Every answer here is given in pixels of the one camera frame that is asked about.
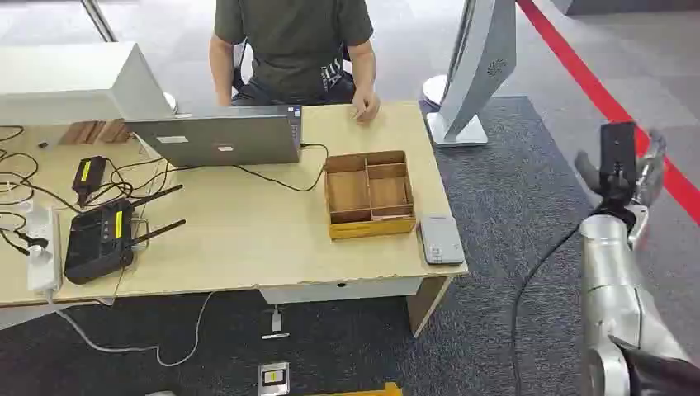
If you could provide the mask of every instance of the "yellow sticker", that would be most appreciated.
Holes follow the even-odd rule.
[[[85,182],[88,179],[88,173],[90,173],[90,164],[92,161],[87,161],[83,167],[83,177],[80,178],[81,182]]]
[[[121,238],[121,210],[116,212],[114,228],[114,238]]]

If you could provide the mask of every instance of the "man's hand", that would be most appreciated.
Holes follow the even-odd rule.
[[[357,88],[355,96],[352,98],[352,103],[357,110],[355,120],[357,122],[369,122],[374,120],[376,113],[379,112],[380,100],[371,88]]]
[[[355,120],[369,122],[374,120],[379,111],[379,97],[373,88],[376,75],[374,50],[368,40],[360,45],[349,45],[348,52],[355,77],[355,97],[352,98],[352,103],[357,109]]]

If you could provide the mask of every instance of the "cardboard box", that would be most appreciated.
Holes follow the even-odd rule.
[[[325,171],[331,239],[414,229],[414,198],[403,151],[329,157]]]

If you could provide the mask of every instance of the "desk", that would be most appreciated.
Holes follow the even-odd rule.
[[[37,148],[41,141],[54,143],[65,133],[64,126],[51,127],[30,127],[26,132],[15,139],[0,143],[0,149],[8,152],[21,151],[36,158],[39,163],[39,172],[31,178],[32,184],[44,187],[55,194],[61,196],[66,201],[74,203],[77,199],[75,192],[71,189],[73,176],[78,168],[81,158],[102,155],[110,158],[116,166],[137,163],[148,159],[145,154],[140,153],[140,147],[135,141],[127,144],[81,144],[73,146],[53,145],[46,149]],[[133,183],[143,183],[148,181],[156,173],[158,165],[144,165],[123,171],[124,177]],[[0,164],[0,171],[16,172],[27,174],[34,164],[27,158],[13,158]],[[107,165],[105,173],[108,175],[111,168]],[[0,181],[17,181],[15,177],[0,175]],[[18,187],[16,198],[20,200],[26,196],[26,188]],[[109,199],[114,195],[105,195]],[[35,199],[42,205],[52,205],[54,208],[62,208],[63,204],[53,198],[37,191]],[[12,201],[7,198],[7,194],[0,195],[0,202]],[[0,210],[17,210],[0,206]],[[61,251],[65,258],[68,248],[68,235],[70,221],[74,217],[74,212],[70,209],[59,211]],[[35,295],[26,289],[26,257],[17,253],[4,241],[0,240],[0,263],[2,263],[2,275],[0,276],[0,306],[18,306],[28,304],[43,304],[44,298]],[[85,301],[101,297],[112,297],[116,292],[120,273],[114,273],[102,277],[86,285],[74,285],[64,279],[61,290],[56,294],[57,302]]]
[[[331,155],[406,152],[415,208],[450,214],[423,117],[414,102],[385,104],[369,127],[350,106],[305,107],[302,140]],[[308,186],[324,163],[308,148],[299,165],[250,167],[293,186]],[[117,294],[162,295],[210,290],[261,290],[268,302],[416,295],[408,297],[414,335],[428,320],[461,266],[429,266],[415,231],[332,242],[324,184],[287,190],[238,169],[202,168],[172,175],[182,191],[149,204],[151,229],[184,218],[187,224],[151,243],[128,268]]]

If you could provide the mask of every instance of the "white power plug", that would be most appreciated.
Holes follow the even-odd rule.
[[[33,200],[24,202],[26,234],[31,238],[48,241],[46,249],[32,246],[27,258],[26,287],[29,291],[45,293],[61,287],[61,246],[59,214],[54,208],[37,205]]]

